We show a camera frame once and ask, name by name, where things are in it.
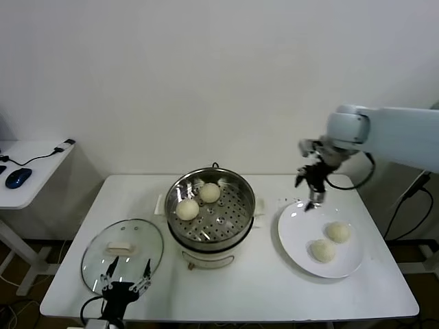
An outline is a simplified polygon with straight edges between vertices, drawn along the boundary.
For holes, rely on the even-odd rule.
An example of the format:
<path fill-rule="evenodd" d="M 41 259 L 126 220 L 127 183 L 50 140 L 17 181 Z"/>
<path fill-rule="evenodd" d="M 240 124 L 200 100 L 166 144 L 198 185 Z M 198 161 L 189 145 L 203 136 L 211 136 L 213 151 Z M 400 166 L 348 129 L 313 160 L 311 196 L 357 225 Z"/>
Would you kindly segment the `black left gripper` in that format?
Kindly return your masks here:
<path fill-rule="evenodd" d="M 133 282 L 112 282 L 111 278 L 117 267 L 118 257 L 108 266 L 106 273 L 100 275 L 102 296 L 106 305 L 102 313 L 104 319 L 123 319 L 128 304 L 139 298 L 139 292 L 146 292 L 151 285 L 151 259 L 148 260 L 142 278 Z"/>

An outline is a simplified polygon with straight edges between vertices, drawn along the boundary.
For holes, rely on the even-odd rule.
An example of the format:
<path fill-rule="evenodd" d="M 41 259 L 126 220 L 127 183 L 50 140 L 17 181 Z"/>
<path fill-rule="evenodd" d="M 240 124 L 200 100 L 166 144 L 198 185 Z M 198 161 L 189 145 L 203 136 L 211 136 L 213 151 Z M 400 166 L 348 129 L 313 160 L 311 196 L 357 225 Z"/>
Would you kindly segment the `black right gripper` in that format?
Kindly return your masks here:
<path fill-rule="evenodd" d="M 309 199 L 305 206 L 305 211 L 309 211 L 322 205 L 325 197 L 324 182 L 327 179 L 327 176 L 334 171 L 335 167 L 329 166 L 322 161 L 308 164 L 298 169 L 294 187 L 298 188 L 302 182 L 305 181 L 312 190 L 309 192 Z"/>

